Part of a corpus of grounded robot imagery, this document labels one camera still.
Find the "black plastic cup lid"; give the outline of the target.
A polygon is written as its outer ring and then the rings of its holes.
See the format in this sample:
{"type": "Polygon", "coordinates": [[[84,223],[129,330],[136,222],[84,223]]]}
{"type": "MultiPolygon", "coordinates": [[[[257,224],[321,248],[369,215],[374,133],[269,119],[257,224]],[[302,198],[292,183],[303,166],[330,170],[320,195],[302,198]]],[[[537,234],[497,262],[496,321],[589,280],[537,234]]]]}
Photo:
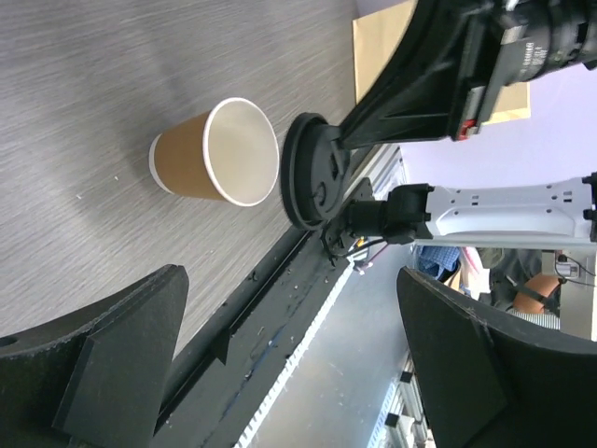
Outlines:
{"type": "Polygon", "coordinates": [[[301,113],[287,131],[280,186],[287,217],[304,231],[326,225],[340,211],[350,180],[350,153],[340,128],[316,113],[301,113]]]}

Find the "single brown paper cup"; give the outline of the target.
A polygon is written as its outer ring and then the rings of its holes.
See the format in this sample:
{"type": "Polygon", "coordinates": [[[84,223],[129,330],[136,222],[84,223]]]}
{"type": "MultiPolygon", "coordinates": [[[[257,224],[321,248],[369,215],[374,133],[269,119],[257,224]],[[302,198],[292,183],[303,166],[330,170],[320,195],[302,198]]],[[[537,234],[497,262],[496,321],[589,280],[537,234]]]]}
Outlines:
{"type": "Polygon", "coordinates": [[[266,114],[231,97],[157,135],[148,167],[172,195],[253,207],[276,186],[280,151],[266,114]]]}

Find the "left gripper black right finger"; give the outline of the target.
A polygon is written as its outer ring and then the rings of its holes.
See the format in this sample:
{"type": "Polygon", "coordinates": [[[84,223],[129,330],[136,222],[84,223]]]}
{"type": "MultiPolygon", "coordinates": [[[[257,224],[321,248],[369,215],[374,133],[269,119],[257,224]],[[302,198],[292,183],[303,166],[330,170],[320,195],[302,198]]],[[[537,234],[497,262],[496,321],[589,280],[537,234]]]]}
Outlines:
{"type": "Polygon", "coordinates": [[[593,447],[596,344],[472,300],[410,268],[396,279],[438,447],[593,447]]]}

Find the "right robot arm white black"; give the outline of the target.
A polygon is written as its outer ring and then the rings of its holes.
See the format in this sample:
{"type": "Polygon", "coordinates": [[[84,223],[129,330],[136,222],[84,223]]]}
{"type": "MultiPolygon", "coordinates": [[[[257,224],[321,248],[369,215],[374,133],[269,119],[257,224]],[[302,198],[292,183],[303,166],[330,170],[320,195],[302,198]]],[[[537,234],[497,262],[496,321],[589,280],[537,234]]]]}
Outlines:
{"type": "MultiPolygon", "coordinates": [[[[592,1],[420,1],[376,81],[340,125],[340,145],[462,141],[479,132],[504,87],[596,66],[592,1]]],[[[355,202],[345,229],[393,244],[590,244],[594,175],[527,188],[401,186],[355,202]]]]}

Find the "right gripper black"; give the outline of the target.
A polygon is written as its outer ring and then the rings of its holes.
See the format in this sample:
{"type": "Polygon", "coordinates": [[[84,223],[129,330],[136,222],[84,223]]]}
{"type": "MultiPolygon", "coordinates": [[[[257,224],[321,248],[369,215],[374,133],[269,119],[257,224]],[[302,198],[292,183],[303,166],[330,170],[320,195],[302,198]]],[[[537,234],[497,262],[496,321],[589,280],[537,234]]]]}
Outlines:
{"type": "Polygon", "coordinates": [[[419,1],[394,54],[340,124],[340,144],[463,141],[479,133],[514,77],[527,24],[515,1],[419,1]]]}

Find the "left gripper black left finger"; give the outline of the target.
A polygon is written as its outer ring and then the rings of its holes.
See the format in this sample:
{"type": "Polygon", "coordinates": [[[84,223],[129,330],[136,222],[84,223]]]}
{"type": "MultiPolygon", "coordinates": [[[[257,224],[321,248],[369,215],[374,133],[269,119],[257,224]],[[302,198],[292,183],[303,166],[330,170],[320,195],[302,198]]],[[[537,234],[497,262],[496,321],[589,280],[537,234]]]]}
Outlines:
{"type": "Polygon", "coordinates": [[[121,291],[1,339],[4,447],[147,447],[185,311],[165,265],[121,291]]]}

